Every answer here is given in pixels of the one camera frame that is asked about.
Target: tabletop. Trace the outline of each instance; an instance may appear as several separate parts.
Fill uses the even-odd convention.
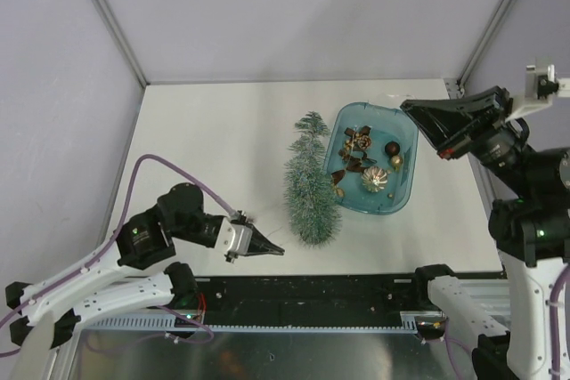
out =
[[[340,208],[342,228],[329,245],[307,248],[289,230],[283,201],[284,164],[298,138],[294,124],[307,111],[332,128],[347,104],[397,108],[402,101],[446,99],[442,79],[150,85],[126,160],[110,231],[118,222],[134,162],[152,153],[193,174],[257,228],[285,255],[227,263],[217,252],[176,239],[176,259],[197,276],[326,275],[412,272],[446,263],[455,271],[500,271],[501,264],[467,158],[440,159],[419,136],[407,205],[391,215]],[[184,179],[152,161],[143,163],[128,216],[156,203]],[[205,211],[222,214],[205,196]],[[159,263],[147,273],[171,263]]]

